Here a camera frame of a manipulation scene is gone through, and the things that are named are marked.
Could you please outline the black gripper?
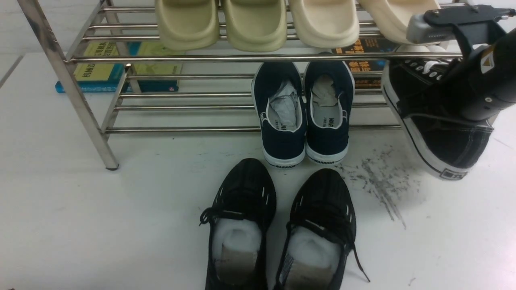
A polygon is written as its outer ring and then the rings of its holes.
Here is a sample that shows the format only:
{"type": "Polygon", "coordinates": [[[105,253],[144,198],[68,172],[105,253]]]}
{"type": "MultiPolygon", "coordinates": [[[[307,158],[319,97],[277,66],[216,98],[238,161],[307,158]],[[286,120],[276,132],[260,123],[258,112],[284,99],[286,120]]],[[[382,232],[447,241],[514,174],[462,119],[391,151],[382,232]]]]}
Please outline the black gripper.
{"type": "Polygon", "coordinates": [[[401,118],[464,118],[466,84],[397,83],[397,112],[401,118]]]}

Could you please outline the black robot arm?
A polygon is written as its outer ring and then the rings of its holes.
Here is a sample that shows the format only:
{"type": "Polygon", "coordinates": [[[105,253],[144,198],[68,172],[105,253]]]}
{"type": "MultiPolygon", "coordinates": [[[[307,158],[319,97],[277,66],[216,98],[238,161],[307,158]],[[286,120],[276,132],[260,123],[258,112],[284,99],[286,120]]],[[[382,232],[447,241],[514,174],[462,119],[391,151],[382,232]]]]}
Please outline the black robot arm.
{"type": "Polygon", "coordinates": [[[472,48],[461,31],[456,35],[462,59],[453,60],[436,83],[399,100],[402,119],[423,117],[476,126],[515,105],[515,31],[478,48],[472,48]]]}

